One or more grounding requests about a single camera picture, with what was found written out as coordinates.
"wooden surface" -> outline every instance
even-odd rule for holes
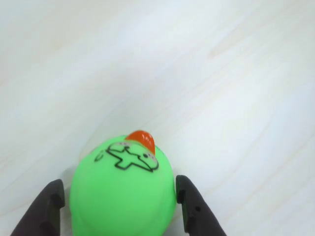
[[[48,182],[68,196],[95,146],[144,129],[229,236],[313,236],[314,12],[314,0],[1,0],[0,235]],[[165,235],[184,234],[178,206]]]

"green toy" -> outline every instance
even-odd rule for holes
[[[79,164],[70,192],[74,236],[160,236],[175,210],[171,166],[151,135],[110,139]]]

